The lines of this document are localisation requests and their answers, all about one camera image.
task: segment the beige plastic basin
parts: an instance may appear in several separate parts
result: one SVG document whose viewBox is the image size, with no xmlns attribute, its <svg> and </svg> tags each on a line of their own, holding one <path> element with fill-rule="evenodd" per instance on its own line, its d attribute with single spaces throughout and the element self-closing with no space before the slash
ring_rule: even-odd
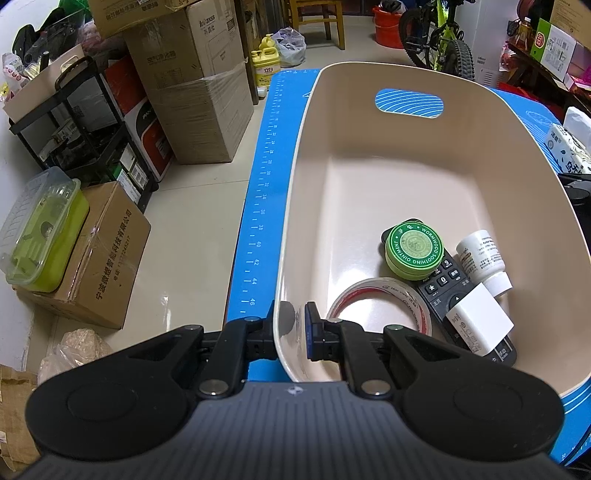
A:
<svg viewBox="0 0 591 480">
<path fill-rule="evenodd" d="M 375 96 L 385 88 L 436 95 L 443 113 L 382 112 Z M 294 154 L 274 315 L 275 343 L 292 380 L 340 379 L 335 364 L 307 360 L 303 307 L 315 301 L 326 315 L 353 283 L 393 277 L 380 236 L 408 218 L 432 226 L 452 255 L 466 235 L 489 230 L 514 285 L 503 307 L 515 324 L 515 367 L 560 394 L 588 378 L 589 252 L 525 126 L 477 83 L 351 62 L 320 72 Z M 412 326 L 403 308 L 384 299 L 355 304 L 342 318 L 373 331 L 390 323 Z M 438 329 L 433 325 L 434 336 Z"/>
</svg>

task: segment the bicycle tire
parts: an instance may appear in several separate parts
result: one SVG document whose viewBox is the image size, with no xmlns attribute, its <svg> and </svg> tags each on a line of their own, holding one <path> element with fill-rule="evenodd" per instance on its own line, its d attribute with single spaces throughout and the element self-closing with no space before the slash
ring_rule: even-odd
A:
<svg viewBox="0 0 591 480">
<path fill-rule="evenodd" d="M 407 49 L 406 40 L 409 34 L 412 33 L 413 27 L 422 27 L 420 8 L 409 8 L 402 14 L 402 16 L 400 17 L 400 21 L 398 22 L 398 33 L 400 35 L 400 41 L 402 42 L 404 51 L 407 53 L 408 58 L 410 58 L 411 62 L 413 62 L 417 67 L 420 67 L 422 69 L 430 68 L 430 66 L 428 66 L 424 61 L 422 61 L 415 52 L 408 51 Z"/>
<path fill-rule="evenodd" d="M 450 40 L 446 48 L 446 61 L 441 71 L 474 81 L 474 61 L 470 47 L 462 40 Z"/>
</svg>

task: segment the green ointment tin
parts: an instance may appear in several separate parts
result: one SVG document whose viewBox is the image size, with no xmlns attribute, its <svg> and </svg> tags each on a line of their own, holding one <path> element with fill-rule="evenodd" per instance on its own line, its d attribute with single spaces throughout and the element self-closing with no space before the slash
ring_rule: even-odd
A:
<svg viewBox="0 0 591 480">
<path fill-rule="evenodd" d="M 421 222 L 403 222 L 386 241 L 386 262 L 406 280 L 427 278 L 441 263 L 443 243 L 435 230 Z"/>
</svg>

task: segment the white floor tile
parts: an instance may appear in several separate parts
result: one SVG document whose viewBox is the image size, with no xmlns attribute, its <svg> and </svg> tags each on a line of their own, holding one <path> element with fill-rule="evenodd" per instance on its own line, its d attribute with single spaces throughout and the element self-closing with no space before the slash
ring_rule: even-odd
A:
<svg viewBox="0 0 591 480">
<path fill-rule="evenodd" d="M 200 323 L 222 327 L 247 181 L 154 193 L 150 237 L 121 330 L 94 327 L 114 350 Z M 82 325 L 60 318 L 54 345 Z"/>
</svg>

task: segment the clear plastic lid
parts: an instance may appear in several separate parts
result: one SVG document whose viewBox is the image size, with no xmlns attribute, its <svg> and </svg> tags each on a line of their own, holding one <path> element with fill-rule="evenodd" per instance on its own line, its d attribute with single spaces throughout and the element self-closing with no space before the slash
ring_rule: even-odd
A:
<svg viewBox="0 0 591 480">
<path fill-rule="evenodd" d="M 31 179 L 0 230 L 0 270 L 13 285 L 34 282 L 80 189 L 59 167 Z"/>
</svg>

